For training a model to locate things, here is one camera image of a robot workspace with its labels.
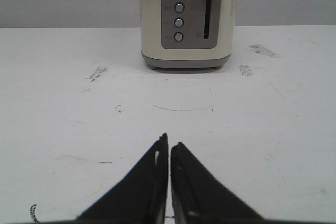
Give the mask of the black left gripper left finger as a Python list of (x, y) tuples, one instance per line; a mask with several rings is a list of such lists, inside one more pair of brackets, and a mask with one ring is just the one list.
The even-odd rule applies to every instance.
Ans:
[(164, 223), (168, 174), (169, 146), (164, 133), (76, 223)]

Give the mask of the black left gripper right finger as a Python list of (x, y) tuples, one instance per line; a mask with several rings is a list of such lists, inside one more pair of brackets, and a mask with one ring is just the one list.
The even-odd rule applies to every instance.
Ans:
[(221, 184), (179, 142), (171, 149), (175, 223), (261, 223), (264, 218)]

